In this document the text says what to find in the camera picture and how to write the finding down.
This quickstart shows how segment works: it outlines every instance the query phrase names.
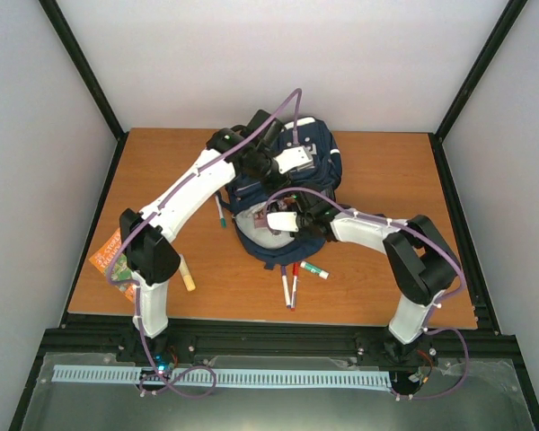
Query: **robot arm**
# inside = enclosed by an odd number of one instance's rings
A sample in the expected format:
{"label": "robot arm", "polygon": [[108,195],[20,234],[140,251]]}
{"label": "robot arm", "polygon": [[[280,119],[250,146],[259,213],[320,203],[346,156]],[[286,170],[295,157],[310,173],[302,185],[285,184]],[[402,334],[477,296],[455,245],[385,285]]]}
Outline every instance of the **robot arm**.
{"label": "robot arm", "polygon": [[[333,198],[331,190],[321,191]],[[355,216],[355,208],[347,208],[354,215],[341,212],[324,200],[306,192],[296,193],[293,212],[269,213],[270,229],[292,232],[294,236],[323,236],[328,241],[354,242],[382,252],[389,259],[402,297],[388,330],[393,338],[385,350],[394,362],[401,362],[426,326],[436,300],[451,286],[456,273],[432,248],[402,229],[380,225]],[[446,252],[455,262],[454,253],[424,215],[411,220],[395,220],[421,233]]]}
{"label": "robot arm", "polygon": [[[259,111],[250,125],[243,128],[245,134],[255,129],[267,116],[269,114]],[[132,277],[141,288],[140,310],[148,337],[155,337],[167,326],[165,307],[168,280],[180,266],[180,256],[171,242],[198,208],[238,173],[245,172],[260,179],[267,191],[273,192],[290,183],[288,171],[313,162],[312,156],[303,146],[288,148],[281,154],[270,151],[267,143],[275,139],[282,127],[276,123],[266,129],[262,138],[252,141],[242,151],[199,172],[200,167],[240,144],[245,138],[229,128],[219,130],[208,141],[207,148],[201,152],[198,160],[162,196],[139,212],[127,209],[120,216],[122,238],[127,238],[144,220],[151,217],[125,249]],[[183,187],[172,194],[181,183],[184,183]]]}

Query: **orange book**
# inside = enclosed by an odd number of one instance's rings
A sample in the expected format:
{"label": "orange book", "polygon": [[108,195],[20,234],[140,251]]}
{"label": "orange book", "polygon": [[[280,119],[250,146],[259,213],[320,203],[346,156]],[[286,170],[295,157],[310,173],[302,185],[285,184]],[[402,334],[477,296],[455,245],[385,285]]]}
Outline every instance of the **orange book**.
{"label": "orange book", "polygon": [[[96,251],[91,258],[90,262],[105,276],[108,271],[108,266],[116,253],[119,246],[122,245],[122,240],[119,235],[119,229],[114,232],[108,241]],[[132,278],[132,271],[126,264],[126,256],[123,254],[118,258],[116,266],[112,271],[111,277],[114,280],[127,280]],[[134,285],[132,283],[126,283],[119,285],[118,289],[124,294],[132,303],[134,302]]]}

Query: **marker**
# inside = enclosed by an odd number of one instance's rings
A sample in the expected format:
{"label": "marker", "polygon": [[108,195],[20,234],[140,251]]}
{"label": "marker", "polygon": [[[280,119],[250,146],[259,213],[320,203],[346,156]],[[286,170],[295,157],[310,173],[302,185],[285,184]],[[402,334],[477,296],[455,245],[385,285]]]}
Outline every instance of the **marker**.
{"label": "marker", "polygon": [[294,286],[291,291],[291,311],[296,309],[297,301],[297,276],[299,275],[299,262],[294,263]]}
{"label": "marker", "polygon": [[190,270],[188,269],[188,264],[186,259],[183,258],[183,255],[180,255],[180,274],[183,284],[186,285],[186,290],[191,292],[196,290],[196,285],[194,284],[194,279],[191,277]]}
{"label": "marker", "polygon": [[291,302],[289,301],[289,286],[287,285],[287,269],[283,265],[281,266],[281,283],[284,285],[284,298],[286,298],[286,307],[291,308]]}
{"label": "marker", "polygon": [[323,269],[317,268],[316,266],[312,265],[311,263],[306,262],[305,260],[302,260],[302,263],[299,265],[301,268],[308,270],[312,274],[317,274],[323,279],[326,279],[330,276],[329,272],[324,271]]}
{"label": "marker", "polygon": [[216,205],[217,205],[217,213],[219,214],[219,223],[222,224],[222,227],[225,227],[225,217],[224,217],[224,211],[222,210],[222,204],[219,203],[219,198],[216,196]]}

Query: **wooden table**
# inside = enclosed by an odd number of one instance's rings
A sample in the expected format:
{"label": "wooden table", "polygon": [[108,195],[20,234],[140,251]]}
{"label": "wooden table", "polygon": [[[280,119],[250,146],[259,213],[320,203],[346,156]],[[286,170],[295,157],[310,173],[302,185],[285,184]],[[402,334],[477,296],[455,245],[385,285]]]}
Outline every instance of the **wooden table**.
{"label": "wooden table", "polygon": [[[88,256],[111,237],[125,208],[139,209],[172,185],[195,162],[212,133],[132,129]],[[455,246],[427,135],[334,135],[343,161],[339,202],[394,218],[424,214]],[[213,198],[181,229],[174,247],[185,256],[197,289],[187,292],[180,274],[173,276],[167,306],[171,317],[384,326],[400,297],[385,255],[355,244],[327,243],[308,260],[329,271],[330,277],[323,280],[301,270],[297,308],[289,311],[279,272],[264,270],[247,254],[231,224],[221,228]],[[86,261],[68,310],[132,314],[133,305]],[[469,295],[464,292],[446,302],[431,323],[476,328]]]}

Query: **navy blue backpack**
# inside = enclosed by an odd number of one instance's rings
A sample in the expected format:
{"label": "navy blue backpack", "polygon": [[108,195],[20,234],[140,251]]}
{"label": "navy blue backpack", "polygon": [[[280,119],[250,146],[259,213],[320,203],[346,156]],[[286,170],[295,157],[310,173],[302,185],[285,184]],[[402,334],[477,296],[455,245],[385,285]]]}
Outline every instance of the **navy blue backpack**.
{"label": "navy blue backpack", "polygon": [[[277,153],[293,145],[293,123],[288,123],[279,134],[272,149]],[[341,156],[331,131],[325,123],[312,117],[297,122],[297,133],[300,145],[304,145],[314,158],[312,167],[293,171],[292,187],[311,182],[324,188],[332,186],[336,189],[341,182]],[[229,197],[229,205],[218,197],[222,206],[232,213],[238,237],[243,247],[254,258],[272,269],[275,265],[286,266],[312,256],[325,244],[323,238],[294,239],[289,233],[275,235],[267,227],[254,225],[254,214],[259,212],[268,200],[258,180],[240,174],[225,186]]]}

